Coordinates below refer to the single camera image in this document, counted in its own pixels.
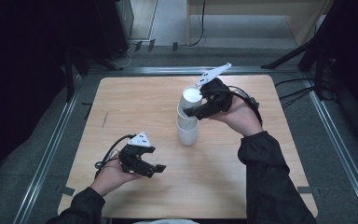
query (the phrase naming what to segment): wooden board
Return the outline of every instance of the wooden board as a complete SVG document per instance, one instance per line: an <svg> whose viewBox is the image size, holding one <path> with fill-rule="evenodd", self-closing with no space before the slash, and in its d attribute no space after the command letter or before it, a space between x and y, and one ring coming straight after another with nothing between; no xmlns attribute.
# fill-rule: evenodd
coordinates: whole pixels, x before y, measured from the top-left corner
<svg viewBox="0 0 358 224"><path fill-rule="evenodd" d="M260 103L264 129L277 138L297 187L307 187L301 162L280 101L269 76L221 76ZM177 105L182 90L198 77L108 77L101 81L89 114L67 187L81 191L93 180L94 163L126 134L145 132L151 164L165 164L162 174L144 177L105 196L103 217L241 218L246 217L246 167L237 151L241 135L224 123L203 119L191 147L177 138ZM302 194L313 215L311 194ZM70 206L63 195L59 212Z"/></svg>

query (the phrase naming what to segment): gray floor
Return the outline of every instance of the gray floor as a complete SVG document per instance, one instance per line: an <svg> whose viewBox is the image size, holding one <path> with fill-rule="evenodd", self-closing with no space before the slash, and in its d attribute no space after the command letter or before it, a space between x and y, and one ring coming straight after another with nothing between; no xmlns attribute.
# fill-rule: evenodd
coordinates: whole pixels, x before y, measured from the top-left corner
<svg viewBox="0 0 358 224"><path fill-rule="evenodd" d="M83 77L84 81L82 86L78 87L72 114L68 118L57 150L52 156L46 179L41 183L41 189L36 191L37 198L32 204L29 214L25 216L24 222L43 223L49 217L57 215L61 194L56 192L56 189L66 183L82 130L87 122L85 117L90 107L83 103L92 103L103 77L199 75L202 70L227 62L232 63L246 76L269 74L275 83L303 77L295 67L301 55L275 70L259 68L260 64L269 63L296 47L293 38L287 36L288 28L282 24L280 18L276 18L275 21L277 26L281 27L279 28L280 32L255 31L252 37L258 36L259 38L253 38L253 40L250 38L244 41L249 44L247 47L234 43L232 46L228 46L224 37L213 39L213 34L209 32L205 33L204 44L196 48L180 47L177 51L172 51L170 47L159 47L171 46L172 42L181 44L186 41L186 36L183 33L186 29L182 24L183 19L177 16L180 13L169 13L172 10L169 7L172 7L173 4L180 7L183 2L186 1L158 1L158 11L151 33L151 38L156 39L157 47L152 51L149 52L147 47L138 51L131 49L129 55L123 55L116 61L116 63L127 65L123 71L111 72L94 64L89 75ZM165 22L161 22L161 19L168 16L164 16L164 13L170 14L172 21L165 19ZM302 81L293 82L279 86L277 92L282 96L304 87L305 83ZM4 162L0 170L0 223L13 222L19 213L24 193L27 192L33 181L35 171L65 108L65 97L65 90L62 90L40 120L32 137L13 151ZM358 168L358 144L351 125L346 120L339 104L324 102L324 105ZM352 182L337 155L320 114L315 109L311 95L306 95L288 106L284 112L319 209L318 223L358 223L358 194L353 189Z"/></svg>

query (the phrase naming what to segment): black sleeve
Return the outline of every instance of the black sleeve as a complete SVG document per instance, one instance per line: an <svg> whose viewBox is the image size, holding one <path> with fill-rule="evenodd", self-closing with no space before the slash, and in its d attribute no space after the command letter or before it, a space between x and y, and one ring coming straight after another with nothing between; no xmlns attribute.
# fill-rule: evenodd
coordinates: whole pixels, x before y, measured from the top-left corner
<svg viewBox="0 0 358 224"><path fill-rule="evenodd" d="M59 217L50 219L47 224L55 223L100 223L105 200L94 189L88 187L79 192Z"/></svg>
<svg viewBox="0 0 358 224"><path fill-rule="evenodd" d="M316 223L289 177L275 138L267 132L242 138L238 157L246 164L248 223Z"/></svg>

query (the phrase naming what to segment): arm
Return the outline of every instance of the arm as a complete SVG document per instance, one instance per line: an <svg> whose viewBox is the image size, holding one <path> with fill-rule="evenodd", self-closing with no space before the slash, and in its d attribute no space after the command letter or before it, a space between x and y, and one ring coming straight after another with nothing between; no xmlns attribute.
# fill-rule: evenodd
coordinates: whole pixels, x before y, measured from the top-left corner
<svg viewBox="0 0 358 224"><path fill-rule="evenodd" d="M138 174L124 173L119 160L110 161L101 170L90 187L75 196L71 202L71 207L64 210L58 217L50 219L47 224L100 223L105 203L103 197L109 192L118 189L121 185L141 177Z"/></svg>
<svg viewBox="0 0 358 224"><path fill-rule="evenodd" d="M264 132L252 109L234 96L228 112L210 117L241 133L240 161L246 164L249 223L316 223L289 176L280 145Z"/></svg>

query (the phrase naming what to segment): stacked cups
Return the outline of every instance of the stacked cups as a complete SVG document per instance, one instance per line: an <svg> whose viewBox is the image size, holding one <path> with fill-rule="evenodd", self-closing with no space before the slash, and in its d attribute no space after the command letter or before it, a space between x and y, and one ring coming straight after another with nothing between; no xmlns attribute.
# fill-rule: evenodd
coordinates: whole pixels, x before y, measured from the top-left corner
<svg viewBox="0 0 358 224"><path fill-rule="evenodd" d="M201 105L202 95L196 87L187 87L182 92L178 111L177 130L179 141L185 146L191 146L197 142L199 137L199 120L189 117L183 112L184 109Z"/></svg>

